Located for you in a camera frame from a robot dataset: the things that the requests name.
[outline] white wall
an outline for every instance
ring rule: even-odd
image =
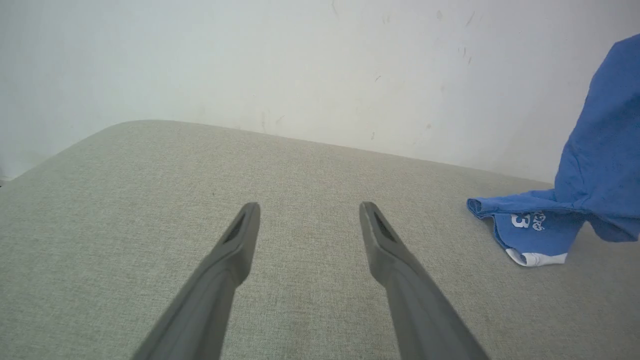
[[[171,119],[551,181],[638,0],[0,0],[0,177]]]

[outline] printed number 3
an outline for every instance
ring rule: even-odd
[[[531,215],[520,217],[516,214],[511,214],[511,223],[515,227],[529,227],[529,221],[531,221]]]

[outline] beige fabric surface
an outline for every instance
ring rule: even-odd
[[[640,359],[640,246],[585,227],[522,268],[465,201],[547,188],[180,122],[105,129],[0,188],[0,358],[127,359],[240,207],[252,272],[224,359],[397,359],[358,205],[374,201],[493,359]]]

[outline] textured upholstery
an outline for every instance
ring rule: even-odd
[[[547,184],[165,121],[107,128],[0,188],[0,358],[127,359],[240,207],[252,272],[224,359],[397,359],[358,205],[374,201],[493,359],[640,358],[640,246],[583,228],[522,268],[465,201]]]

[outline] blue cloth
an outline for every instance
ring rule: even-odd
[[[585,221],[603,240],[638,240],[640,34],[616,43],[593,76],[554,186],[467,207],[493,218],[496,240],[525,266],[564,263]]]

